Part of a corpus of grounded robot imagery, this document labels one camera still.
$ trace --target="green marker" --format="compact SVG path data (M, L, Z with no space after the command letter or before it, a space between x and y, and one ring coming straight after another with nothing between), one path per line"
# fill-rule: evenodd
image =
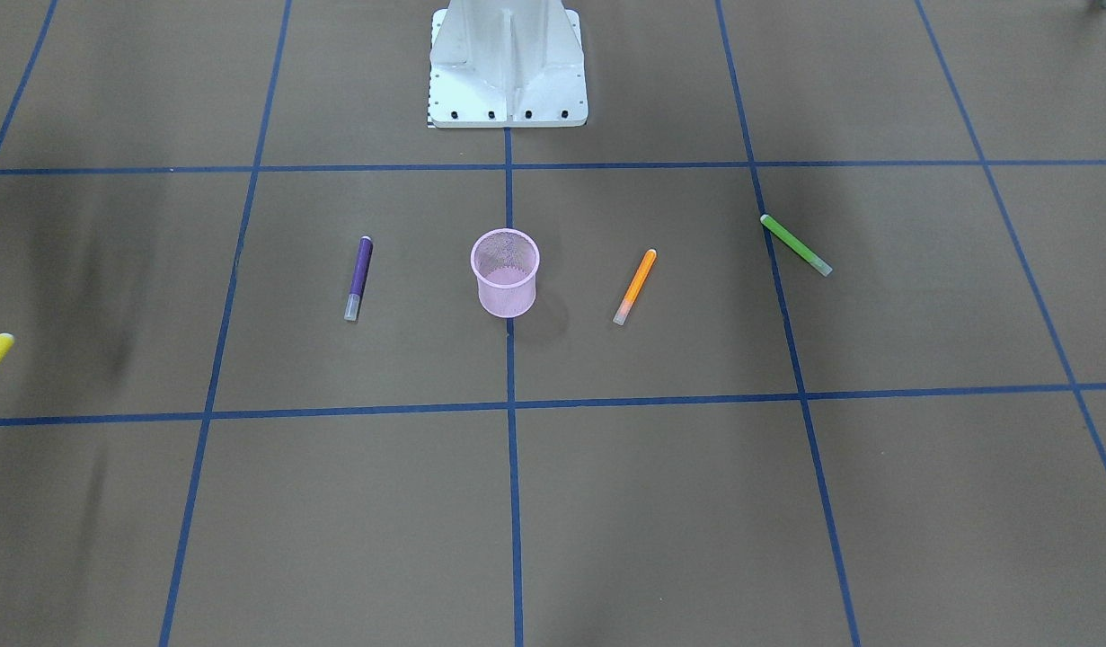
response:
M765 213L761 217L761 225L763 225L770 232L775 233L776 238L782 239L783 244L791 247L792 251L800 254L800 258L804 259L804 261L807 261L808 265L815 267L816 271L820 271L821 274L828 275L832 273L832 265L824 262L824 259L816 255L813 250L807 249L807 246L804 244L804 242L800 242L797 238L787 231L787 229L783 228L782 225L775 221L775 218Z

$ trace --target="pen holder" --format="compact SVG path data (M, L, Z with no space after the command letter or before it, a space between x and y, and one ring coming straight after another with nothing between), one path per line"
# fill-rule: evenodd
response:
M477 295L488 313L510 319L532 307L541 252L528 234L515 229L491 230L473 246L470 263L477 275Z

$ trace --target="translucent marker cap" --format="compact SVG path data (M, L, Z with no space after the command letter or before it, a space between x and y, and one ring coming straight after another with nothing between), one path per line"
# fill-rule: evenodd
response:
M358 309L361 309L361 295L349 294L348 301L344 304L344 320L356 321Z

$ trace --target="white metal bracket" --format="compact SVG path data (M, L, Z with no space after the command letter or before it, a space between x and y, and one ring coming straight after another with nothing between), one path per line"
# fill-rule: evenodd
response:
M451 0L434 13L428 122L565 127L588 118L581 17L561 0Z

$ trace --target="purple stick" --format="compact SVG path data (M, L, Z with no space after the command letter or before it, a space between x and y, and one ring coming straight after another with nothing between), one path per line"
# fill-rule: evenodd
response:
M348 301L344 306L344 320L356 321L361 309L361 295L365 294L365 279L368 278L368 259L373 258L373 239L361 237L357 247L357 267L352 271L352 285L348 286Z

